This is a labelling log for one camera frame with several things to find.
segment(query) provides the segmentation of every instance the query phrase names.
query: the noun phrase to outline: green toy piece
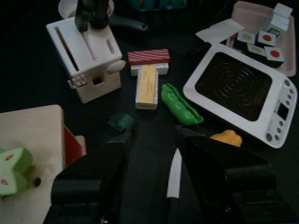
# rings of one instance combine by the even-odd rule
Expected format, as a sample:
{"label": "green toy piece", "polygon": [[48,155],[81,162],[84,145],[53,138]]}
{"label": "green toy piece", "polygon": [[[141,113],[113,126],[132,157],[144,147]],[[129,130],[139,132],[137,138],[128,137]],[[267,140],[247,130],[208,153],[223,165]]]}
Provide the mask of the green toy piece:
{"label": "green toy piece", "polygon": [[25,148],[0,150],[0,196],[16,194],[29,187],[24,173],[33,162]]}
{"label": "green toy piece", "polygon": [[107,120],[109,126],[117,131],[131,130],[135,125],[136,121],[131,115],[123,112],[116,112]]}
{"label": "green toy piece", "polygon": [[163,102],[178,118],[180,124],[190,126],[203,122],[203,118],[190,103],[183,99],[178,89],[169,84],[163,84]]}

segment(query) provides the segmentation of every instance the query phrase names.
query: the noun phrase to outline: white container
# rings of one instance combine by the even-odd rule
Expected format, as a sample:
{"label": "white container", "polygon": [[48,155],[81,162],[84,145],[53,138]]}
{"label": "white container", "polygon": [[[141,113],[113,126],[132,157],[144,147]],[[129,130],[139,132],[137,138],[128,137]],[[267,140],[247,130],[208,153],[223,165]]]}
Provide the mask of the white container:
{"label": "white container", "polygon": [[292,13],[294,9],[290,8],[288,6],[278,3],[275,8],[274,8],[274,14],[280,15],[284,18],[290,18],[291,17],[291,13]]}
{"label": "white container", "polygon": [[266,26],[264,31],[275,34],[276,40],[279,40],[287,32],[288,25],[283,24],[279,20],[275,20],[274,17],[270,18]]}
{"label": "white container", "polygon": [[[260,27],[263,27],[268,15],[272,12],[272,8],[264,5],[238,1],[234,5],[231,18],[244,26],[246,30],[258,33]],[[227,46],[234,48],[234,38],[228,38]],[[284,64],[276,68],[287,77],[296,75],[296,56],[295,56],[295,18],[291,15],[290,25],[284,36],[276,41],[276,47],[279,47],[284,54]]]}
{"label": "white container", "polygon": [[113,73],[108,68],[123,55],[109,27],[89,27],[81,33],[72,17],[47,24],[47,29],[68,71],[69,86],[77,90],[81,102],[89,102],[119,89],[119,71],[124,65]]}

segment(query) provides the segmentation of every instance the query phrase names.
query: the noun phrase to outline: black handle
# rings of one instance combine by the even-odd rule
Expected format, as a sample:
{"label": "black handle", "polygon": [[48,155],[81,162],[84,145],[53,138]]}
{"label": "black handle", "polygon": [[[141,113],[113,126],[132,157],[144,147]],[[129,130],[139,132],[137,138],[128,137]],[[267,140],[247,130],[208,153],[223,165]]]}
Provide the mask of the black handle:
{"label": "black handle", "polygon": [[168,224],[176,224],[178,223],[178,210],[179,210],[179,199],[178,198],[168,198],[169,200],[169,212],[168,212]]}

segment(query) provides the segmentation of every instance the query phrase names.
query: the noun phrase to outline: black knife handle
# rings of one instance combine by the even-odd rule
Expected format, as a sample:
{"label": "black knife handle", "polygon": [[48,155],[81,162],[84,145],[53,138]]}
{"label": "black knife handle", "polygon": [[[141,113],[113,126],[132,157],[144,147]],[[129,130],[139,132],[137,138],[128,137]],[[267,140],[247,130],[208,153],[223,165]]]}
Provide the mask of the black knife handle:
{"label": "black knife handle", "polygon": [[96,9],[89,24],[96,29],[104,29],[108,26],[108,0],[96,1]]}
{"label": "black knife handle", "polygon": [[178,198],[168,198],[169,200],[169,212],[168,212],[168,224],[176,224],[178,223],[178,211],[179,211],[179,199]]}

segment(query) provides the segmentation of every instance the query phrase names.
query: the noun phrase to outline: green vegetable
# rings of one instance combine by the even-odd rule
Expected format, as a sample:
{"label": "green vegetable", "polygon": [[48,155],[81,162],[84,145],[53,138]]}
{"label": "green vegetable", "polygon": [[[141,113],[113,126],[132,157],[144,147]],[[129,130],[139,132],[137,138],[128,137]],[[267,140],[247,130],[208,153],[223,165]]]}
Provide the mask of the green vegetable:
{"label": "green vegetable", "polygon": [[163,84],[161,98],[180,124],[195,125],[203,122],[198,111],[183,99],[178,89],[169,83]]}
{"label": "green vegetable", "polygon": [[124,130],[131,130],[135,127],[136,120],[127,113],[116,112],[108,118],[107,123],[115,130],[123,132]]}

